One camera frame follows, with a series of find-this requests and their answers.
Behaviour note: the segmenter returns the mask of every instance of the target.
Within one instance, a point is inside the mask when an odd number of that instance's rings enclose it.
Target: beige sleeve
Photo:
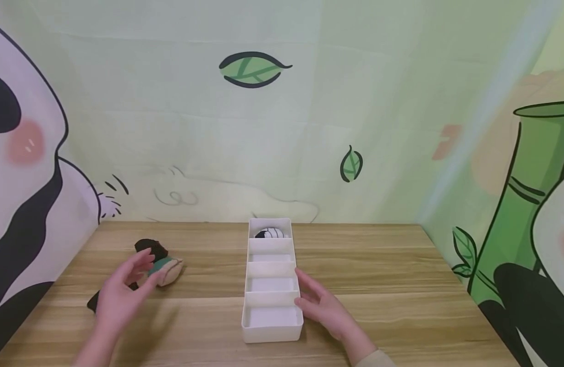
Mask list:
[[[384,352],[375,351],[362,359],[355,367],[395,367],[395,364]]]

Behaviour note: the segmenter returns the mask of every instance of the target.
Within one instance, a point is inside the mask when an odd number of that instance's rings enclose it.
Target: organizer compartment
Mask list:
[[[264,228],[278,228],[285,238],[254,238]],[[296,255],[289,219],[251,219],[245,302],[241,326],[245,343],[298,340],[304,317],[294,305],[300,296],[294,273]]]

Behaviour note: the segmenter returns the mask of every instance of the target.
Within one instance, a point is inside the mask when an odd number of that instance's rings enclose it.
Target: bamboo leaf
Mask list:
[[[292,65],[285,66],[268,54],[249,51],[225,58],[219,65],[221,74],[228,82],[243,88],[261,88],[273,83]]]
[[[462,278],[471,277],[471,267],[469,267],[465,263],[454,266],[452,268],[452,270],[453,270],[453,273],[459,275]]]
[[[463,229],[455,227],[453,228],[453,244],[455,245],[455,252],[463,263],[473,269],[477,259],[477,247],[471,235]]]
[[[341,161],[340,173],[341,178],[345,182],[354,181],[359,177],[361,169],[363,168],[363,157],[358,151],[354,151],[351,146],[349,146],[349,151],[345,154],[343,160]]]

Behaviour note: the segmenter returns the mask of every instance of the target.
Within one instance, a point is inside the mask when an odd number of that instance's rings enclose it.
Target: left hand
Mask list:
[[[160,270],[147,278],[138,290],[128,287],[153,267],[154,255],[150,255],[150,252],[151,249],[147,248],[131,256],[104,282],[96,307],[97,331],[120,335],[153,292],[159,279],[165,276]]]

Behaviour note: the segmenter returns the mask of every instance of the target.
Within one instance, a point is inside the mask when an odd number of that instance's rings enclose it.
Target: black and white ball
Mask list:
[[[265,228],[255,235],[256,239],[283,239],[285,236],[281,229]]]

